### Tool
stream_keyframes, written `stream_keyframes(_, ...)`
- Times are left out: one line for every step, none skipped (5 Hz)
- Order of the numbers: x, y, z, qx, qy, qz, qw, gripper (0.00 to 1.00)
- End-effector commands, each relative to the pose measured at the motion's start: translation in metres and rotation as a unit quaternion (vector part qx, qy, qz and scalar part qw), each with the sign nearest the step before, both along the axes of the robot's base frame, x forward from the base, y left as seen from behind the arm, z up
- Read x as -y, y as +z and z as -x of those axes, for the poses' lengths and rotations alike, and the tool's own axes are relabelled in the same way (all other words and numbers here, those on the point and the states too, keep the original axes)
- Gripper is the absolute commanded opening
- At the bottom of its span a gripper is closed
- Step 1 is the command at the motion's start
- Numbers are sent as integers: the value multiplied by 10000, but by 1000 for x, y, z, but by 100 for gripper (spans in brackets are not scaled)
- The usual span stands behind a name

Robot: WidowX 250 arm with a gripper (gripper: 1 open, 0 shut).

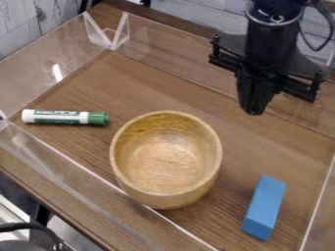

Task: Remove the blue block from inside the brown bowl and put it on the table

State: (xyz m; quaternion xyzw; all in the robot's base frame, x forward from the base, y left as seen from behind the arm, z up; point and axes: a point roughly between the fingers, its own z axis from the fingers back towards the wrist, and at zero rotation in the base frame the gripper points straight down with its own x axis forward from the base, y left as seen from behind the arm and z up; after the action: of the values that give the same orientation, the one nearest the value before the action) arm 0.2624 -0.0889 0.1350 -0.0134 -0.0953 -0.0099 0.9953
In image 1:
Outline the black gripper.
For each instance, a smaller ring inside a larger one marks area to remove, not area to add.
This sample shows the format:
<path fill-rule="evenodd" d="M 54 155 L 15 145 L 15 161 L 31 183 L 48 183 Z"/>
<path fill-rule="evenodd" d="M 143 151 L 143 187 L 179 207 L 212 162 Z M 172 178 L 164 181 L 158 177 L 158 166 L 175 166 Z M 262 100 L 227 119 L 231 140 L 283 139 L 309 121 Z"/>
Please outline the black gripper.
<path fill-rule="evenodd" d="M 260 116 L 282 92 L 313 103 L 326 72 L 302 53 L 302 13 L 264 16 L 247 13 L 246 35 L 215 33 L 211 64 L 235 73 L 243 111 Z"/>

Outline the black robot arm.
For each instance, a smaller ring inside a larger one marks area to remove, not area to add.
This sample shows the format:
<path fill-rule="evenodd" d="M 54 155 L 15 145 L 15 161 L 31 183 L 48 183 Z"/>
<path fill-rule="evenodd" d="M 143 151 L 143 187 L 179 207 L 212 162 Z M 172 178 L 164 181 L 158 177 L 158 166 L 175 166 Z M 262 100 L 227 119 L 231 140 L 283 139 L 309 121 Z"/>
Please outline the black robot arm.
<path fill-rule="evenodd" d="M 248 0 L 244 35 L 211 36 L 210 63 L 235 73 L 239 107 L 251 116 L 264 113 L 274 96 L 287 93 L 314 102 L 326 70 L 303 55 L 302 19 L 313 5 L 335 33 L 335 19 L 323 0 Z"/>

